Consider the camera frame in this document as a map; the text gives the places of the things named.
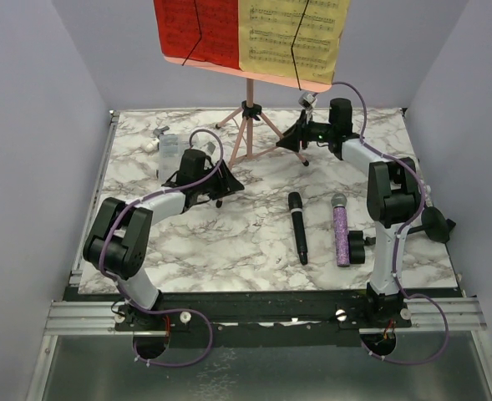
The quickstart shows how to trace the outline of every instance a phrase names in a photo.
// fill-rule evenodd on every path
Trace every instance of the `purple glitter microphone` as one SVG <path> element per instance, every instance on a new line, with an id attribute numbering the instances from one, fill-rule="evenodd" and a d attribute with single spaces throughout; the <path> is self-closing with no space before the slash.
<path id="1" fill-rule="evenodd" d="M 349 244 L 347 242 L 347 199 L 344 194 L 335 194 L 331 198 L 332 220 L 335 225 L 335 246 L 337 248 L 337 266 L 349 266 Z"/>

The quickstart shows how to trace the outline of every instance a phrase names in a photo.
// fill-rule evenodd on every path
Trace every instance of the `tripod clamp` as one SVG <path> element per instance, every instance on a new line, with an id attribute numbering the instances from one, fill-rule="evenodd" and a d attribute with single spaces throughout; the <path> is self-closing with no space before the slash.
<path id="1" fill-rule="evenodd" d="M 259 104 L 253 104 L 251 107 L 247 105 L 247 102 L 244 100 L 242 102 L 242 118 L 246 117 L 247 119 L 254 119 L 256 121 L 260 121 L 259 115 L 262 114 L 262 106 Z"/>

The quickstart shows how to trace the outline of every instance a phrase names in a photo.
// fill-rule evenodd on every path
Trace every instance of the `black microphone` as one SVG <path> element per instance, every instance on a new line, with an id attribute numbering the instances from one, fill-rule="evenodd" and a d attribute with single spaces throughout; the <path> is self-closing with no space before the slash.
<path id="1" fill-rule="evenodd" d="M 288 209 L 292 215 L 294 224 L 294 236 L 296 237 L 296 249 L 299 261 L 306 265 L 307 260 L 307 239 L 305 238 L 305 226 L 303 225 L 303 204 L 302 198 L 297 192 L 288 194 Z"/>

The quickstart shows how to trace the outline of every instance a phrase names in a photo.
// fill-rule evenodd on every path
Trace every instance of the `microphone head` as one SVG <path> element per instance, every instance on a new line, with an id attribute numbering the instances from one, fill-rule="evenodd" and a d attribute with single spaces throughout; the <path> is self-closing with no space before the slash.
<path id="1" fill-rule="evenodd" d="M 297 192 L 291 192 L 288 194 L 288 209 L 302 209 L 303 203 L 302 198 L 299 196 Z"/>
<path id="2" fill-rule="evenodd" d="M 334 207 L 346 207 L 347 205 L 347 198 L 344 194 L 341 194 L 338 192 L 337 194 L 333 195 L 331 198 L 331 206 Z"/>

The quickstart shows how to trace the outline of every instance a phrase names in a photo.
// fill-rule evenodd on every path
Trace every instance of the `robotic arm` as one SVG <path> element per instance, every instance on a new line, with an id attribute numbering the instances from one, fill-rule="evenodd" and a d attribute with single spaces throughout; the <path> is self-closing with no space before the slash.
<path id="1" fill-rule="evenodd" d="M 212 176 L 200 183 L 204 177 Z M 111 277 L 130 300 L 146 310 L 156 310 L 161 292 L 151 283 L 142 264 L 145 259 L 151 226 L 175 215 L 186 212 L 192 206 L 244 190 L 244 186 L 232 175 L 224 161 L 214 166 L 202 150 L 189 149 L 182 156 L 179 170 L 163 185 L 169 191 L 153 199 L 145 200 L 128 210 L 121 219 L 104 255 L 104 274 Z M 99 208 L 94 224 L 84 243 L 83 257 L 99 269 L 99 257 L 105 239 L 119 214 L 127 208 L 126 202 L 107 198 Z"/>
<path id="2" fill-rule="evenodd" d="M 367 208 L 376 229 L 375 262 L 367 286 L 369 314 L 399 312 L 403 307 L 403 296 L 394 280 L 392 267 L 395 262 L 399 276 L 409 227 L 399 230 L 418 209 L 418 184 L 398 163 L 373 153 L 353 133 L 352 105 L 348 99 L 331 100 L 328 123 L 312 120 L 314 100 L 310 94 L 302 96 L 300 104 L 304 110 L 276 146 L 299 152 L 300 148 L 306 149 L 309 142 L 327 143 L 338 159 L 347 161 L 368 177 Z M 402 161 L 415 169 L 412 159 Z M 399 235 L 399 241 L 394 250 L 396 235 Z"/>

